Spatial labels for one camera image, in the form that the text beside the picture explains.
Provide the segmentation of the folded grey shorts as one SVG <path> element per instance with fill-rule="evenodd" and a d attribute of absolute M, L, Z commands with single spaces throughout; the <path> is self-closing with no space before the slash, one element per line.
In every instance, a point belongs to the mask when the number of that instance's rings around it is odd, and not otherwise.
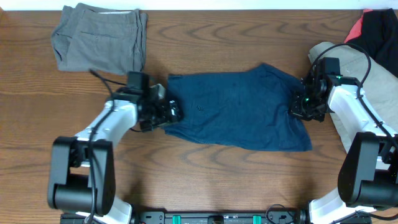
<path fill-rule="evenodd" d="M 64 6 L 51 44 L 64 72 L 89 69 L 117 75 L 141 72 L 146 64 L 148 15 L 79 3 Z"/>

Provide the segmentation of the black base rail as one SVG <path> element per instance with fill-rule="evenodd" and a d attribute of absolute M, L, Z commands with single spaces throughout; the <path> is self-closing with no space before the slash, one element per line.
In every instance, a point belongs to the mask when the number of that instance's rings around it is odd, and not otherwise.
<path fill-rule="evenodd" d="M 270 210 L 266 213 L 165 213 L 141 212 L 132 214 L 130 224 L 311 224 L 304 211 Z"/>

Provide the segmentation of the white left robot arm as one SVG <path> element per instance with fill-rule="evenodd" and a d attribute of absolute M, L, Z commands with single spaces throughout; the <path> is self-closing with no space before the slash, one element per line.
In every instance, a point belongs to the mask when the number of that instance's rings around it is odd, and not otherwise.
<path fill-rule="evenodd" d="M 123 136 L 175 124 L 182 112 L 150 76 L 128 72 L 127 82 L 109 91 L 102 112 L 73 137 L 52 145 L 47 190 L 50 208 L 72 213 L 77 223 L 132 223 L 133 207 L 116 196 L 113 150 Z"/>

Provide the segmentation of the khaki beige shorts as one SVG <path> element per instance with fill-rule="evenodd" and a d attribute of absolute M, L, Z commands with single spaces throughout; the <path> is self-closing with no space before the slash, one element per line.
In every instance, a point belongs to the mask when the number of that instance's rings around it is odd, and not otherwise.
<path fill-rule="evenodd" d="M 331 42 L 322 42 L 309 50 L 313 62 L 319 55 L 340 60 L 340 73 L 344 77 L 355 77 L 361 81 L 368 69 L 368 61 L 362 52 L 347 46 L 331 48 Z M 365 96 L 380 116 L 383 126 L 397 131 L 397 77 L 383 66 L 371 60 L 371 69 L 363 84 Z"/>

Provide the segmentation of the red garment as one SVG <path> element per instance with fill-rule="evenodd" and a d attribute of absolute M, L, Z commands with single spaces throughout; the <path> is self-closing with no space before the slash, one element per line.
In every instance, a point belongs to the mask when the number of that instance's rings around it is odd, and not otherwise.
<path fill-rule="evenodd" d="M 362 26 L 363 26 L 363 19 L 364 19 L 364 15 L 368 12 L 372 12 L 372 9 L 364 9 L 363 10 L 363 14 L 361 15 L 361 17 L 354 23 L 354 25 L 352 26 L 351 30 L 349 31 L 348 35 L 346 36 L 344 43 L 349 42 L 350 40 L 353 40 L 355 38 L 358 38 L 361 36 L 362 34 Z"/>

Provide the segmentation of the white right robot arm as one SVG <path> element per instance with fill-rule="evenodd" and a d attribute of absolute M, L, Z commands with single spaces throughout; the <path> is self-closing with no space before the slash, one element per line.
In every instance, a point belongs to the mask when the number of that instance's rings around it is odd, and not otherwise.
<path fill-rule="evenodd" d="M 355 77 L 340 73 L 338 58 L 315 61 L 294 93 L 289 114 L 322 122 L 327 113 L 343 123 L 351 146 L 336 189 L 312 200 L 305 223 L 370 223 L 377 210 L 397 207 L 397 131 L 383 124 Z"/>

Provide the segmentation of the navy blue shorts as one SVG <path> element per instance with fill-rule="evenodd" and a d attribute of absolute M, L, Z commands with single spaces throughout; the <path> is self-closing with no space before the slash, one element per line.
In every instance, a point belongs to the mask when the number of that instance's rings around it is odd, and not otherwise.
<path fill-rule="evenodd" d="M 267 64 L 233 73 L 170 75 L 167 95 L 182 120 L 164 131 L 198 144 L 254 151 L 304 152 L 312 143 L 289 103 L 301 82 Z"/>

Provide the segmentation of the black t-shirt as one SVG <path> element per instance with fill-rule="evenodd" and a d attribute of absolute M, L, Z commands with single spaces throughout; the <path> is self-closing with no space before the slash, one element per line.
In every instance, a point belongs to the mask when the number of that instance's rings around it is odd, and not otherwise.
<path fill-rule="evenodd" d="M 362 34 L 347 43 L 362 47 L 387 71 L 397 76 L 397 16 L 393 9 L 364 15 Z"/>

